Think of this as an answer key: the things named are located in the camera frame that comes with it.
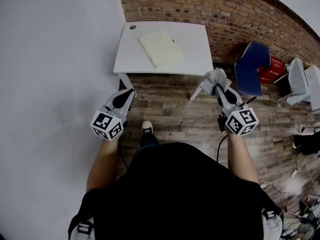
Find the wooden floor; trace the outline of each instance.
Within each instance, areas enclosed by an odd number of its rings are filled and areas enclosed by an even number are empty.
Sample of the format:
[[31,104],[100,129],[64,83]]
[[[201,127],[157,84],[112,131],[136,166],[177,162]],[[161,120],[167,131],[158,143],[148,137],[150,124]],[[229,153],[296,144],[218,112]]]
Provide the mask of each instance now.
[[[129,125],[121,137],[121,150],[129,164],[140,144],[141,125],[144,120],[153,123],[154,135],[160,144],[184,142],[198,148],[206,155],[216,159],[220,140],[226,135],[220,132],[217,123],[220,109],[217,99],[200,93],[189,101],[191,90],[200,77],[169,74],[130,74],[129,78],[137,92],[127,119]],[[279,89],[274,84],[261,85],[262,97],[252,103],[260,121],[255,130],[246,135],[246,144],[259,178],[272,184],[289,178],[296,168],[296,154],[291,153],[293,135],[302,127],[320,121],[311,112],[307,103],[290,106],[285,101],[277,102]],[[244,101],[251,97],[242,96]],[[227,165],[227,141],[220,148],[219,163]],[[320,158],[317,155],[298,155],[298,173],[294,180],[303,182],[302,193],[294,195],[288,202],[290,211],[298,210],[301,196],[309,193],[320,177]],[[125,172],[121,160],[118,163],[118,176]],[[280,194],[270,189],[267,192],[280,208],[284,208],[288,194]]]

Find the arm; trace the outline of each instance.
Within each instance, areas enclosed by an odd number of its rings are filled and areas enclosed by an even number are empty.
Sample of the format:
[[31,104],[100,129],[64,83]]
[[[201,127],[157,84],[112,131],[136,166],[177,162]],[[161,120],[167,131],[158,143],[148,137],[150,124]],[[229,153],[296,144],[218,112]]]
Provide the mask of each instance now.
[[116,181],[118,138],[103,140],[86,181],[86,191],[104,189]]
[[258,173],[248,152],[245,139],[237,137],[229,129],[226,129],[226,132],[228,134],[229,170],[243,180],[258,183]]

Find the table leg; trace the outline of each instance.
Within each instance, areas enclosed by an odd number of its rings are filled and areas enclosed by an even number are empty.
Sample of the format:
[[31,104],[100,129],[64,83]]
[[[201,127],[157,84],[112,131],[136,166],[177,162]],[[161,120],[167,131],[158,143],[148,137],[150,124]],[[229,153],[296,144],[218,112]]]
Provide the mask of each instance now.
[[202,83],[203,79],[199,80],[199,82],[196,84],[196,86],[193,88],[192,92],[191,92],[191,95],[189,97],[189,101],[193,101],[197,95],[201,92],[201,83]]
[[130,82],[130,79],[129,77],[127,76],[126,73],[119,73],[118,76],[120,77],[122,83],[125,85],[125,87],[127,89],[134,89],[134,97],[136,98],[138,95],[137,95],[137,92],[135,90],[135,88],[133,87],[132,83]]

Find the sneaker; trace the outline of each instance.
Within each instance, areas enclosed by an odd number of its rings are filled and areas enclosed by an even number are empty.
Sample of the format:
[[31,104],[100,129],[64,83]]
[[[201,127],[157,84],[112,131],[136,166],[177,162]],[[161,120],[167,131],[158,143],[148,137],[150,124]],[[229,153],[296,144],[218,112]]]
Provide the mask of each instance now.
[[142,123],[142,133],[143,134],[152,134],[153,133],[153,126],[152,123],[150,121],[144,121]]

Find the person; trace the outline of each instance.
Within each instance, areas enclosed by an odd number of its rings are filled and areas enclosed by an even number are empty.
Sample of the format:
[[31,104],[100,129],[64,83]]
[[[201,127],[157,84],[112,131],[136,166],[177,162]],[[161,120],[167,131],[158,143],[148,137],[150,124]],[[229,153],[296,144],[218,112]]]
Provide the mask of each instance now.
[[228,168],[186,143],[158,145],[145,121],[118,180],[118,140],[103,140],[69,239],[264,239],[262,209],[282,212],[259,186],[244,138],[226,131]]

